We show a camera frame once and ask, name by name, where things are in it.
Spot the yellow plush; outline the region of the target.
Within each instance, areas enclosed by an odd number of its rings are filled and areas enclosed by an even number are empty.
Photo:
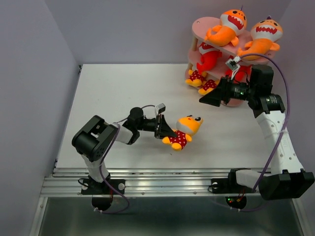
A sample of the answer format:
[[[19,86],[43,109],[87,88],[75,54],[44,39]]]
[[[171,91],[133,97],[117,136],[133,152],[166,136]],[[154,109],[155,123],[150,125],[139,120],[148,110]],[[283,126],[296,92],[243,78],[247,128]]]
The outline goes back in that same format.
[[[200,87],[206,83],[207,73],[202,72],[199,74],[198,70],[188,70],[189,77],[185,80],[185,83],[192,87]]]
[[[201,95],[206,95],[212,90],[214,90],[219,84],[219,80],[209,79],[203,86],[198,90],[198,93]]]
[[[162,143],[170,145],[174,151],[181,151],[184,147],[192,142],[192,137],[198,132],[203,123],[203,118],[188,115],[177,120],[176,129],[173,129],[176,136],[166,136]]]

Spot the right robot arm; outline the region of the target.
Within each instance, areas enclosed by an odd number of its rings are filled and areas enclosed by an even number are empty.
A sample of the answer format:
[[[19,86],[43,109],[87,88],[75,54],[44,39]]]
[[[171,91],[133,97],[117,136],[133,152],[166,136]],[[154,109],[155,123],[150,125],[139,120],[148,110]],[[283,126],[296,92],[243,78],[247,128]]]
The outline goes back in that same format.
[[[289,110],[282,98],[272,93],[273,76],[272,67],[256,64],[246,82],[235,83],[228,76],[222,77],[212,92],[199,99],[200,103],[216,107],[231,99],[247,101],[270,156],[261,172],[232,169],[226,186],[232,192],[247,187],[267,201],[299,198],[315,182],[314,174],[305,171],[293,148],[286,127]]]

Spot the red shark plush front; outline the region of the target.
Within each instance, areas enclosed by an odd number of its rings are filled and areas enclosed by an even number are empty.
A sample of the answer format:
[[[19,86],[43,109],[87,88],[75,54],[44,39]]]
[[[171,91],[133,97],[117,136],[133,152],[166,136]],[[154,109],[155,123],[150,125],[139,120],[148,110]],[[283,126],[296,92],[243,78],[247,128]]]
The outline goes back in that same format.
[[[245,83],[248,76],[251,74],[252,65],[242,60],[238,62],[240,68],[234,76],[233,83]]]

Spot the orange shark plush back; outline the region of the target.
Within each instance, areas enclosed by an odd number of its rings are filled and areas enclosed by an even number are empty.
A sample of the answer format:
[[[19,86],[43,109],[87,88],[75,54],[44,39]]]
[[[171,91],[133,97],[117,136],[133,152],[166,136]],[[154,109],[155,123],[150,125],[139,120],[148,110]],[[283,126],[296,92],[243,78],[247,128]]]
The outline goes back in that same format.
[[[279,51],[280,45],[277,43],[278,40],[283,36],[283,28],[276,22],[271,16],[268,16],[265,20],[256,23],[251,31],[251,41],[244,45],[244,49],[239,48],[237,56],[245,56],[245,60],[257,60],[261,58],[260,55],[265,55],[269,51]]]

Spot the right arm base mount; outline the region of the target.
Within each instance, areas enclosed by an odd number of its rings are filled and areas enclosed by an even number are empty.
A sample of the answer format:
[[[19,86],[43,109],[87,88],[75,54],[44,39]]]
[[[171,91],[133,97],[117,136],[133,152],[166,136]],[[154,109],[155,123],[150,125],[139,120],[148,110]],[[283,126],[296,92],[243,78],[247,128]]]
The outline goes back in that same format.
[[[252,189],[230,181],[228,178],[212,178],[208,191],[213,194],[226,194],[226,204],[232,209],[242,211],[247,205],[246,194],[251,193]]]

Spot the orange shark plush facing camera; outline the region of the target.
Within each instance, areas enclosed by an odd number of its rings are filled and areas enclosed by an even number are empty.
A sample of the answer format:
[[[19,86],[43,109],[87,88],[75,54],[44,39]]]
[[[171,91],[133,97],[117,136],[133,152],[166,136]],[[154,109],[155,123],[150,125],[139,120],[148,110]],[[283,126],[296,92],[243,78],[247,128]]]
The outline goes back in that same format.
[[[246,30],[247,24],[243,6],[240,9],[228,10],[221,14],[219,25],[208,28],[204,40],[219,47],[230,43],[236,47],[239,44],[239,36]]]

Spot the red shark plush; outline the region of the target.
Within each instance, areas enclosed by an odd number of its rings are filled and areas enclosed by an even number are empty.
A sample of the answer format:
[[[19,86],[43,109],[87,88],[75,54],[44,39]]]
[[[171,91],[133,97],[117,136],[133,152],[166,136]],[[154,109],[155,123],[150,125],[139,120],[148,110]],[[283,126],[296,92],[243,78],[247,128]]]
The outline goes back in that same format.
[[[248,76],[251,74],[252,65],[242,60],[238,62],[240,68],[234,76],[233,83],[245,83]]]
[[[198,49],[201,57],[200,63],[196,64],[196,69],[201,75],[206,71],[212,70],[216,66],[218,58],[222,57],[222,52],[205,42],[202,42]]]

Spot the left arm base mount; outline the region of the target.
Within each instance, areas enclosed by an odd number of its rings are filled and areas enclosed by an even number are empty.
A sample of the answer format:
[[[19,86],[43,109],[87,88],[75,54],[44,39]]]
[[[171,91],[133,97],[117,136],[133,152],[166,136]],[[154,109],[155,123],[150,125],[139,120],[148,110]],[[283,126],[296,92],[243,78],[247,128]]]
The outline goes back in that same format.
[[[81,185],[81,195],[92,195],[91,203],[95,211],[107,214],[118,212],[118,210],[110,211],[114,195],[118,193],[105,182],[99,183],[91,178],[79,178],[78,183]]]

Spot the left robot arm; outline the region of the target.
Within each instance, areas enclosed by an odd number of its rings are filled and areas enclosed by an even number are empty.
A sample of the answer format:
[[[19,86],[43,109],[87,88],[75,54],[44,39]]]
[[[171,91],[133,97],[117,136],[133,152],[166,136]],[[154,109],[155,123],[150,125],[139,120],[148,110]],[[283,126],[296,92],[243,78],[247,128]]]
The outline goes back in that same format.
[[[162,103],[153,107],[154,118],[147,118],[142,107],[132,108],[126,118],[114,123],[107,123],[95,115],[74,135],[71,144],[83,158],[89,173],[86,179],[78,181],[83,190],[99,194],[109,190],[110,173],[104,159],[115,142],[132,145],[141,131],[152,132],[156,139],[176,136],[162,114],[165,105]]]

